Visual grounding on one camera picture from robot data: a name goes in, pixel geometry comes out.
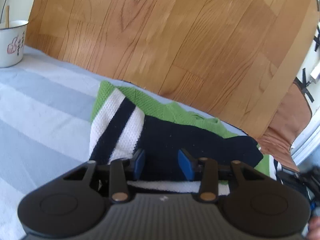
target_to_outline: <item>human hand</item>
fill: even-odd
[[[309,221],[308,240],[320,240],[320,217],[312,217]]]

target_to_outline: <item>wood grain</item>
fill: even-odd
[[[26,44],[257,138],[318,19],[315,0],[35,0]]]

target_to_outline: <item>green knit fabric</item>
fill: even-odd
[[[104,102],[115,88],[119,89],[146,115],[177,124],[193,125],[218,134],[223,138],[238,136],[237,134],[228,131],[218,118],[204,118],[195,112],[188,112],[176,102],[162,104],[134,87],[116,87],[108,81],[102,81],[100,83],[98,96],[93,106],[91,121],[94,120]],[[256,169],[269,176],[269,155],[263,155],[263,159],[256,166]]]

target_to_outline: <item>wooden stick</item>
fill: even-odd
[[[9,28],[9,5],[5,8],[5,27]]]

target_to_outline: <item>bed sheet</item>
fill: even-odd
[[[1,240],[24,236],[16,211],[25,194],[88,160],[91,111],[102,80],[134,86],[29,47],[20,63],[0,69]],[[171,102],[145,92],[162,103]],[[245,135],[223,124],[231,132]]]

